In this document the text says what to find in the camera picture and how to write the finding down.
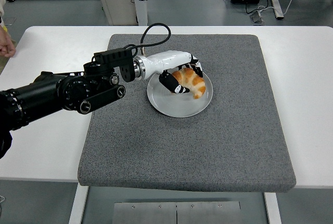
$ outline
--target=person's hand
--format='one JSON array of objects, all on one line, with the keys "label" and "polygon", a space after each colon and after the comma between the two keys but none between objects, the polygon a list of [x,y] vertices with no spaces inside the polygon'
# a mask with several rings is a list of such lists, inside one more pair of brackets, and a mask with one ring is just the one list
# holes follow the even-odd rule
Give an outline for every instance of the person's hand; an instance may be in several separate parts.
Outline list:
[{"label": "person's hand", "polygon": [[16,52],[15,46],[9,34],[0,27],[0,56],[11,58]]}]

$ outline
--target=white robotic hand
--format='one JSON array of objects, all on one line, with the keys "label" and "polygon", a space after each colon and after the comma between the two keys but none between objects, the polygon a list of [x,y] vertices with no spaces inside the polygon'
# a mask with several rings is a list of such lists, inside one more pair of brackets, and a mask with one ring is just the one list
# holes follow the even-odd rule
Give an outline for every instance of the white robotic hand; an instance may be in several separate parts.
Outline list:
[{"label": "white robotic hand", "polygon": [[183,66],[192,68],[200,77],[203,77],[199,60],[192,54],[184,51],[165,51],[149,57],[136,56],[134,61],[140,67],[142,79],[147,79],[154,73],[160,74],[159,81],[173,93],[188,93],[189,89],[181,86],[169,69],[182,69]]}]

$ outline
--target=metal plate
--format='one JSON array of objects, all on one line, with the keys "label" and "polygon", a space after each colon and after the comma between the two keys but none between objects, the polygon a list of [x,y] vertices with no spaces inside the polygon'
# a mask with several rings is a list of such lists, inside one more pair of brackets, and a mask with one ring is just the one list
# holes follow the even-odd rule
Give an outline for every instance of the metal plate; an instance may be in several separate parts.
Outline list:
[{"label": "metal plate", "polygon": [[239,202],[177,203],[177,224],[241,224]]},{"label": "metal plate", "polygon": [[115,203],[113,224],[241,224],[239,202]]},{"label": "metal plate", "polygon": [[115,203],[112,224],[176,224],[175,202]]}]

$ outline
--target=croissant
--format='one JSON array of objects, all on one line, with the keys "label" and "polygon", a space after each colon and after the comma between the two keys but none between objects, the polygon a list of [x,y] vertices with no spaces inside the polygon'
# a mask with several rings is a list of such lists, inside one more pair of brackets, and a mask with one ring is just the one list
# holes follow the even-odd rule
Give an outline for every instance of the croissant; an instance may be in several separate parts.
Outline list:
[{"label": "croissant", "polygon": [[198,99],[204,94],[206,90],[204,80],[191,68],[183,68],[173,72],[172,75],[181,86],[188,88],[193,93],[194,99]]}]

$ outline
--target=gray floor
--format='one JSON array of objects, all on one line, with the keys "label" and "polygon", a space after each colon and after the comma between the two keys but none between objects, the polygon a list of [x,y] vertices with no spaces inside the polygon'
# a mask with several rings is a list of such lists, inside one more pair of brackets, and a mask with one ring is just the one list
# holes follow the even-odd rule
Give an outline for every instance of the gray floor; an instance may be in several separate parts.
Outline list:
[{"label": "gray floor", "polygon": [[[280,0],[283,11],[290,0]],[[259,5],[266,5],[261,0]],[[5,21],[13,39],[19,41],[33,25],[107,25],[99,0],[15,0],[7,3]],[[333,0],[293,0],[283,20],[273,10],[262,12],[266,25],[327,25],[333,27]],[[244,5],[230,0],[148,0],[148,23],[168,25],[252,25]],[[0,181],[0,223],[66,223],[75,183]],[[278,194],[281,219],[286,223],[332,223],[333,190],[295,189]],[[267,223],[262,194],[192,193],[115,188],[91,188],[84,223],[110,223],[116,201],[239,200],[244,202],[245,223]]]}]

